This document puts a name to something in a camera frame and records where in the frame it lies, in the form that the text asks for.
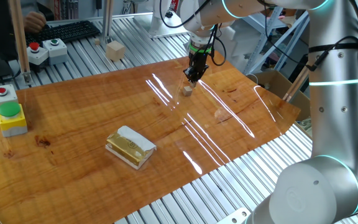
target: wooden tabletop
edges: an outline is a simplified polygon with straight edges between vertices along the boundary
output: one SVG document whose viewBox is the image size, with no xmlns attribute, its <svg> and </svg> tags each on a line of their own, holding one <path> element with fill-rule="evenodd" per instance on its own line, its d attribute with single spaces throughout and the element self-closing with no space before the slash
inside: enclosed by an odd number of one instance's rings
<svg viewBox="0 0 358 224">
<path fill-rule="evenodd" d="M 106 223 L 283 134 L 298 109 L 230 63 L 182 94 L 188 58 L 19 90 L 29 132 L 0 131 L 2 223 Z M 126 125 L 157 145 L 135 170 L 105 150 Z"/>
</svg>

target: package of butter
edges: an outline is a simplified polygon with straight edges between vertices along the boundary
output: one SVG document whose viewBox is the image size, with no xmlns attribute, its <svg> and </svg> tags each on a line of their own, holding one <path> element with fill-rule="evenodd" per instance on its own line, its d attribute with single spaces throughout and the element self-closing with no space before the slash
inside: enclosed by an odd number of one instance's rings
<svg viewBox="0 0 358 224">
<path fill-rule="evenodd" d="M 135 169 L 153 154 L 157 147 L 127 126 L 122 126 L 107 138 L 106 149 Z"/>
</svg>

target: metal pole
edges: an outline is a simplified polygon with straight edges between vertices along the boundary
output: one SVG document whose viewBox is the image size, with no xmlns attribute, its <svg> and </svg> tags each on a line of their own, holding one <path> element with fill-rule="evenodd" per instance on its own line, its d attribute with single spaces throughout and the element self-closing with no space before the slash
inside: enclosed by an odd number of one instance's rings
<svg viewBox="0 0 358 224">
<path fill-rule="evenodd" d="M 32 84 L 29 58 L 27 57 L 27 46 L 25 44 L 24 25 L 20 0 L 9 0 L 11 7 L 12 24 L 15 33 L 16 49 L 19 56 L 19 64 L 24 82 Z"/>
<path fill-rule="evenodd" d="M 270 19 L 267 21 L 267 35 L 269 35 L 272 32 L 274 21 L 276 21 L 278 19 L 278 17 L 280 16 L 280 13 L 282 11 L 283 11 L 282 7 L 276 7 L 274 9 L 274 11 L 272 13 L 272 16 L 270 16 Z M 258 57 L 258 55 L 260 54 L 260 52 L 262 51 L 262 49 L 265 46 L 266 42 L 267 42 L 266 30 L 263 30 L 262 34 L 260 35 L 258 46 L 255 48 L 254 52 L 249 57 L 247 66 L 244 69 L 243 74 L 247 75 L 248 73 L 251 72 L 251 68 L 252 68 L 255 60 Z"/>
<path fill-rule="evenodd" d="M 303 70 L 296 78 L 295 82 L 292 83 L 290 89 L 285 94 L 283 100 L 291 103 L 292 99 L 296 96 L 296 94 L 298 93 L 298 90 L 301 89 L 301 87 L 303 86 L 305 81 L 308 79 L 308 77 L 309 77 L 309 69 L 305 66 L 305 67 L 303 67 Z"/>
<path fill-rule="evenodd" d="M 104 13 L 103 13 L 103 30 L 102 41 L 107 44 L 112 41 L 111 37 L 111 23 L 112 23 L 112 5 L 114 0 L 104 0 Z"/>
</svg>

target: emergency stop button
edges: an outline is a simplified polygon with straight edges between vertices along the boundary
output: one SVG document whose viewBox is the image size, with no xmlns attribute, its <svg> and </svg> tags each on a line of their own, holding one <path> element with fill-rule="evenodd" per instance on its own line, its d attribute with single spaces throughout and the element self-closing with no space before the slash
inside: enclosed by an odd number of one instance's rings
<svg viewBox="0 0 358 224">
<path fill-rule="evenodd" d="M 7 89 L 5 89 L 4 87 L 0 87 L 0 96 L 5 96 L 7 95 Z"/>
<path fill-rule="evenodd" d="M 32 53 L 38 53 L 38 51 L 40 51 L 40 44 L 38 44 L 37 42 L 30 43 L 29 47 L 31 48 Z"/>
</svg>

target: wooden cube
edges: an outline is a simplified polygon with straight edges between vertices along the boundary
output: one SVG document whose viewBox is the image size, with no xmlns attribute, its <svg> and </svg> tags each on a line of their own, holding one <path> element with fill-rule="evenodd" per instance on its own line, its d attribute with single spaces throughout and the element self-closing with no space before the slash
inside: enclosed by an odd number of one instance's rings
<svg viewBox="0 0 358 224">
<path fill-rule="evenodd" d="M 190 86 L 183 87 L 184 96 L 191 96 L 193 89 Z"/>
<path fill-rule="evenodd" d="M 112 61 L 118 61 L 124 57 L 125 46 L 117 41 L 113 41 L 106 47 L 106 57 Z"/>
</svg>

